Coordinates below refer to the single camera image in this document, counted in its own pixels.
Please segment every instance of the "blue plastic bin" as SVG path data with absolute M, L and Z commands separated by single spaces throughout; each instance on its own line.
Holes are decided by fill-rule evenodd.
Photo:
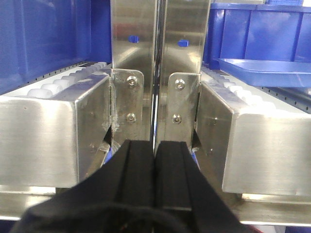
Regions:
M 212 3 L 204 61 L 311 62 L 311 7 Z
M 270 5 L 289 5 L 289 6 L 302 6 L 303 0 L 268 0 L 266 4 Z
M 310 227 L 286 227 L 285 233 L 311 233 Z
M 0 32 L 0 94 L 83 60 L 111 62 L 109 0 L 0 0 Z

